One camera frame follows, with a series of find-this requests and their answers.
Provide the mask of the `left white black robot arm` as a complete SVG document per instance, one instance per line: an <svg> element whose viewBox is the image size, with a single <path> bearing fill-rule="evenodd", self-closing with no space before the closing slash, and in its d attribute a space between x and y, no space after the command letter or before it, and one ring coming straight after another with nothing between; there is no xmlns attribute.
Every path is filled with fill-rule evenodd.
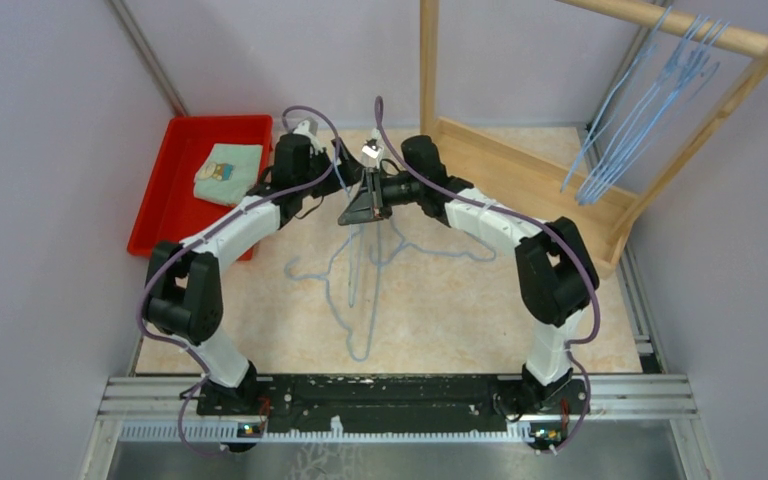
<svg viewBox="0 0 768 480"><path fill-rule="evenodd" d="M260 240L286 226L305 198L323 199L360 178L360 163L341 137L332 152L312 135L287 133L274 162L240 203L182 241L161 241L151 253L136 321L141 333L189 354L206 384L237 414L260 399L257 370L222 329L222 275Z"/></svg>

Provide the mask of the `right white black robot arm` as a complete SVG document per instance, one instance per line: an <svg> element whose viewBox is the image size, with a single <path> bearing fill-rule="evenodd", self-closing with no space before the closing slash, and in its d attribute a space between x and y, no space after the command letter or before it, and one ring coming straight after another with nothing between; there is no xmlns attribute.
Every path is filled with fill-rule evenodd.
<svg viewBox="0 0 768 480"><path fill-rule="evenodd" d="M416 204L443 225L469 234L497 253L515 258L522 301L535 319L534 343L523 365L523 398L536 412L550 411L571 379L566 350L573 326L590 305L599 278L575 223L560 217L540 223L484 195L473 183L449 174L427 135L402 145L403 170L390 174L380 164L376 140L364 147L375 161L358 162L338 153L339 175L358 189L338 218L341 226L382 221L396 206Z"/></svg>

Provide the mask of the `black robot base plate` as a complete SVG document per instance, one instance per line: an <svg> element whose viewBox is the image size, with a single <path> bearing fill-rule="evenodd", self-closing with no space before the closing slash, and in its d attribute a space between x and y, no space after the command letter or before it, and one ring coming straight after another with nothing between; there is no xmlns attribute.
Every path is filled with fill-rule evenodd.
<svg viewBox="0 0 768 480"><path fill-rule="evenodd" d="M530 417L559 425L587 411L586 388L550 387L519 375L271 374L236 390L207 383L196 412L252 416L269 433L501 433Z"/></svg>

